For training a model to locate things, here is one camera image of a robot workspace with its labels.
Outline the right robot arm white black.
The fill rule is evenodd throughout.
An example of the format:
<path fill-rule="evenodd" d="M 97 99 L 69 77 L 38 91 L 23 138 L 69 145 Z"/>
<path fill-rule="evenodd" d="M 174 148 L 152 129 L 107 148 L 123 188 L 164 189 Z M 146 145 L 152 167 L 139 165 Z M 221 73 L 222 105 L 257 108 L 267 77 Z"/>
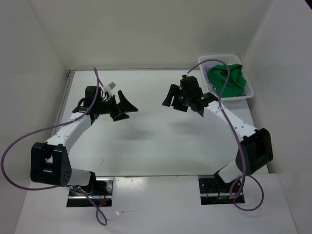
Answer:
<path fill-rule="evenodd" d="M 183 112 L 191 109 L 234 135 L 238 142 L 235 160 L 214 174 L 214 186 L 218 191 L 226 191 L 236 179 L 251 176 L 272 161 L 269 131 L 245 123 L 212 93 L 203 93 L 199 85 L 172 84 L 162 104 Z"/>

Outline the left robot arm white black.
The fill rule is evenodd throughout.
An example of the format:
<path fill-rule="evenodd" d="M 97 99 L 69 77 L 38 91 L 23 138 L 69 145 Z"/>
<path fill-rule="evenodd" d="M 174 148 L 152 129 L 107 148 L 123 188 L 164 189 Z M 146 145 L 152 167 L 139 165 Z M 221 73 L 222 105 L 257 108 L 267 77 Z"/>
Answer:
<path fill-rule="evenodd" d="M 119 121 L 128 119 L 129 113 L 138 111 L 122 91 L 117 94 L 120 102 L 116 101 L 115 96 L 102 98 L 101 91 L 97 91 L 95 86 L 86 88 L 85 97 L 72 111 L 69 124 L 44 143 L 37 142 L 32 146 L 30 178 L 33 182 L 60 187 L 80 186 L 87 195 L 96 192 L 96 174 L 72 168 L 69 153 L 100 115 L 109 114 L 113 121 Z"/>

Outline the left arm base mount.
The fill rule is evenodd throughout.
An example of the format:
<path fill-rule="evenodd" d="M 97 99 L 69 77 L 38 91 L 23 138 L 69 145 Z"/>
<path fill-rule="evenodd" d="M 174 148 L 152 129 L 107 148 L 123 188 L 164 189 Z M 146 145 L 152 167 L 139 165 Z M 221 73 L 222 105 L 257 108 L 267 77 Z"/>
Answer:
<path fill-rule="evenodd" d="M 77 186 L 87 196 L 100 207 L 111 207 L 112 206 L 112 195 L 113 195 L 113 177 L 97 177 L 96 181 L 92 186 Z M 89 200 L 77 189 L 70 189 L 67 199 L 66 207 L 92 207 Z"/>

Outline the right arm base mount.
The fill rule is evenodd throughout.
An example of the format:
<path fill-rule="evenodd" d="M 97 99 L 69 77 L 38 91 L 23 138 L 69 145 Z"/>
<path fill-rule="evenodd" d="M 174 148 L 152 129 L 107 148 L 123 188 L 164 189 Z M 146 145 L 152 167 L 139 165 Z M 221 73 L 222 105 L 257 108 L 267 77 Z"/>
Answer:
<path fill-rule="evenodd" d="M 233 204 L 230 184 L 219 185 L 212 175 L 198 177 L 201 205 Z"/>

